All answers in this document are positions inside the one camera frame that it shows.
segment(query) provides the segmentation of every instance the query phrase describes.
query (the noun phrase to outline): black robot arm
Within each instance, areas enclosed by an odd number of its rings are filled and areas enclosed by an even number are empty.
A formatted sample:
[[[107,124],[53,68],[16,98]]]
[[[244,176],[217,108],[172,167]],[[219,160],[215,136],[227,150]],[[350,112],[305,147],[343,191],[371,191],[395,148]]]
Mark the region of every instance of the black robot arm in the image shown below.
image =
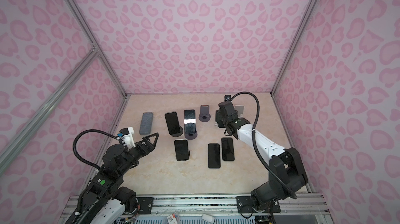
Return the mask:
[[[121,129],[120,132],[122,134],[119,134],[119,136],[122,137],[123,133],[126,133],[126,129]],[[156,138],[152,143],[150,138],[154,136]],[[140,158],[155,149],[158,137],[158,133],[143,137],[141,141],[136,142],[134,147],[130,149],[127,149],[126,145],[123,145],[120,140],[120,144],[110,146],[103,156],[104,164],[79,195],[77,207],[66,224],[90,223],[108,200],[113,198],[125,204],[126,212],[134,211],[137,203],[134,200],[136,193],[127,188],[119,187],[124,181],[123,175],[131,168],[136,167]]]

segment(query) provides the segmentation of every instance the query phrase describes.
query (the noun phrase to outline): gray phone case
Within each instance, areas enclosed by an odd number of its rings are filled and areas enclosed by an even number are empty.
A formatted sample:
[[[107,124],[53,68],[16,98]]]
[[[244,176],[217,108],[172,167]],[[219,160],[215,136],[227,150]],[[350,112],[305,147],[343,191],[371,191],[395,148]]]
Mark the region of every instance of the gray phone case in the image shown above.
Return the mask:
[[[142,122],[140,123],[139,134],[141,136],[150,134],[152,124],[153,124],[153,113],[152,112],[143,113]]]

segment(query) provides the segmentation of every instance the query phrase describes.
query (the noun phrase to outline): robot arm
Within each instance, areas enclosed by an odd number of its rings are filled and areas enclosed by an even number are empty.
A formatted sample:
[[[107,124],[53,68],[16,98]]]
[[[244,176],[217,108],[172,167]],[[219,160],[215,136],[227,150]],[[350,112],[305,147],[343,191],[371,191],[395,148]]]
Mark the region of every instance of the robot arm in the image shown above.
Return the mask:
[[[216,112],[218,125],[225,127],[228,136],[233,135],[252,148],[255,141],[257,149],[254,150],[257,150],[256,153],[259,152],[262,159],[269,164],[264,164],[269,171],[268,181],[250,193],[254,209],[264,211],[272,201],[296,196],[294,192],[308,182],[299,152],[295,148],[286,149],[277,145],[255,130],[247,119],[239,118],[231,101],[223,101],[218,106],[219,109]],[[255,140],[253,140],[253,131],[255,131]]]
[[[152,152],[157,144],[158,133],[143,137],[133,143],[133,129],[121,129],[115,138],[120,138],[120,144],[107,149],[103,156],[103,165],[89,185],[78,198],[74,214],[66,224],[112,223],[123,212],[134,212],[137,209],[136,193],[123,183],[123,175],[139,164],[139,159]]]

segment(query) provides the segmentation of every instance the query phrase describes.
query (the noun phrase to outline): metal mounting plate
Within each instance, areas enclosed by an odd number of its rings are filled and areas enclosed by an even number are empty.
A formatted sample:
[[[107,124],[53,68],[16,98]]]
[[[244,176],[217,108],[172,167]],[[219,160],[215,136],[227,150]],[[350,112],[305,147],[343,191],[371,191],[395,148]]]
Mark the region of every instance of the metal mounting plate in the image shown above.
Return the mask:
[[[140,205],[139,214],[151,214],[153,208],[153,197],[138,197],[138,204]]]
[[[241,214],[250,214],[252,212],[254,213],[252,204],[253,204],[253,200],[251,200],[250,196],[237,196],[236,197],[236,206],[237,206],[238,213],[241,213]],[[280,213],[279,202],[277,203],[277,205],[273,206],[272,211],[274,213]],[[269,213],[269,212],[270,212],[270,210],[269,210],[269,208],[267,208],[262,213]]]

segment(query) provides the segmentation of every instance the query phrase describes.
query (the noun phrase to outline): white robot arm segment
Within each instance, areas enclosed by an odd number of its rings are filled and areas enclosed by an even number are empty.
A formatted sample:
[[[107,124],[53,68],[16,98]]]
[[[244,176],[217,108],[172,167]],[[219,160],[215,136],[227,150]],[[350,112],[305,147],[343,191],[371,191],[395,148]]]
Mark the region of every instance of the white robot arm segment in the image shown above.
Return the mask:
[[[243,141],[250,147],[254,148],[252,131],[253,131],[252,124],[243,125],[237,131],[237,137],[239,140]],[[258,130],[256,130],[256,143],[258,151],[260,152],[261,156],[266,162],[268,162],[272,158],[272,156],[278,156],[285,152],[284,147],[271,141],[265,135],[260,133]]]

